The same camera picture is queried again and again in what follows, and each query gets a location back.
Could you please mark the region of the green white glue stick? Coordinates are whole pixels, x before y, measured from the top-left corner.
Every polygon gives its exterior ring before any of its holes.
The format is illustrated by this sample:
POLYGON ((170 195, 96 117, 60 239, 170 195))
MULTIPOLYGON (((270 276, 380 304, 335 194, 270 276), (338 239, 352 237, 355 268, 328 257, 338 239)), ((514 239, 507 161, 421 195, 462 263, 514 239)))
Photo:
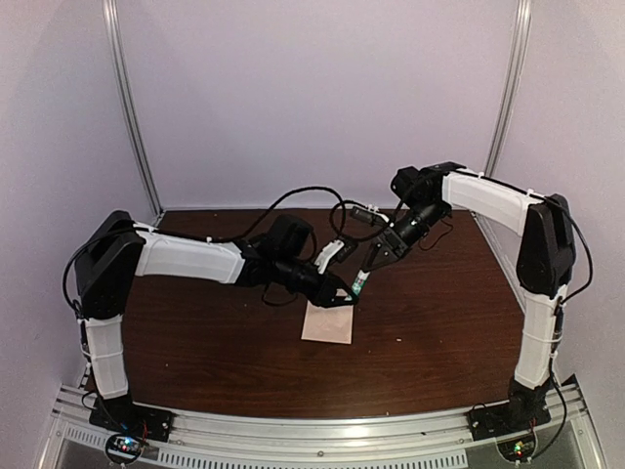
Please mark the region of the green white glue stick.
POLYGON ((360 295, 360 293, 362 291, 362 288, 366 284, 369 276, 370 276, 370 273, 369 272, 365 272, 363 270, 360 270, 357 273, 357 275, 356 275, 356 277, 354 279, 354 282, 353 282, 353 284, 351 286, 351 291, 352 291, 352 293, 355 296, 359 296, 360 295))

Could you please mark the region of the beige envelope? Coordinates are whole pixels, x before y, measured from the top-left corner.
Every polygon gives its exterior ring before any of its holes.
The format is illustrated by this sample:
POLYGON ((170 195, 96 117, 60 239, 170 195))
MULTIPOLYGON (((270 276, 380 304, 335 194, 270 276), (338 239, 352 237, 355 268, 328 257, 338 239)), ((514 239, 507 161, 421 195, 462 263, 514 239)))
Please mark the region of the beige envelope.
POLYGON ((308 302, 301 339, 305 341, 351 345, 354 307, 320 308, 308 302))

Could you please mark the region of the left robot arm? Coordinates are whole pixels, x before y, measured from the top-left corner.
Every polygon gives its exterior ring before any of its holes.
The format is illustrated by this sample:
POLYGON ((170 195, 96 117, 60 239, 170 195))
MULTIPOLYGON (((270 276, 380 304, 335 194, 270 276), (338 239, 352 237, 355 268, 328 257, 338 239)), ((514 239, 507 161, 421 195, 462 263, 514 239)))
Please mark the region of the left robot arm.
POLYGON ((318 260, 306 260, 302 252, 312 237, 312 226, 293 216, 278 217, 253 237, 218 238, 167 232, 124 210, 109 213, 63 273, 75 279, 76 297, 69 305, 82 326, 104 420, 120 434, 134 432, 141 423, 131 405, 123 328, 144 285, 275 285, 318 308, 355 305, 354 289, 330 268, 341 243, 327 245, 318 260))

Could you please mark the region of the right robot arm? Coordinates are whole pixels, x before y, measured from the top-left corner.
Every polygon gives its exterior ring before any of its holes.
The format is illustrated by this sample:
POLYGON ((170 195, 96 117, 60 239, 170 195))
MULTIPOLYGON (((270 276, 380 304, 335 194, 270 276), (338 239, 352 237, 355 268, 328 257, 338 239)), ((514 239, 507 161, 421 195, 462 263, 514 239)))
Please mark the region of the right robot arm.
POLYGON ((500 420, 507 430, 522 430, 538 414, 562 340, 563 307, 576 261, 568 200, 559 193, 522 190, 456 162, 401 168, 391 188, 405 213, 385 215, 372 206, 352 209, 354 218, 378 229, 360 278, 405 257, 453 207, 473 211, 520 238, 516 276, 524 323, 511 402, 502 407, 500 420))

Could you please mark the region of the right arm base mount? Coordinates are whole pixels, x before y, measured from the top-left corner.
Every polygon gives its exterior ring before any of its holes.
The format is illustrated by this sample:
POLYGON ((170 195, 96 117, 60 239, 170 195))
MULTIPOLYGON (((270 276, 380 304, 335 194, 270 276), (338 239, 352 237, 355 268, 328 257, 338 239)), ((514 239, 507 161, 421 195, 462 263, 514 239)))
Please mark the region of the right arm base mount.
POLYGON ((467 412, 469 429, 474 441, 529 431, 533 425, 552 420, 545 395, 534 392, 514 392, 502 404, 477 404, 467 412))

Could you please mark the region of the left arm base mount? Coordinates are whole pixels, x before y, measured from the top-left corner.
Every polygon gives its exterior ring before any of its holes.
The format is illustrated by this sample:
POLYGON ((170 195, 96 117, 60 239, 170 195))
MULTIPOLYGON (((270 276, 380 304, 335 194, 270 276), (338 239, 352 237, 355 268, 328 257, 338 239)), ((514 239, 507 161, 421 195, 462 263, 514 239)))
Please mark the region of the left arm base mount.
POLYGON ((130 393, 104 399, 96 392, 96 400, 89 422, 97 427, 121 433, 140 440, 167 443, 174 414, 152 406, 137 405, 130 393))

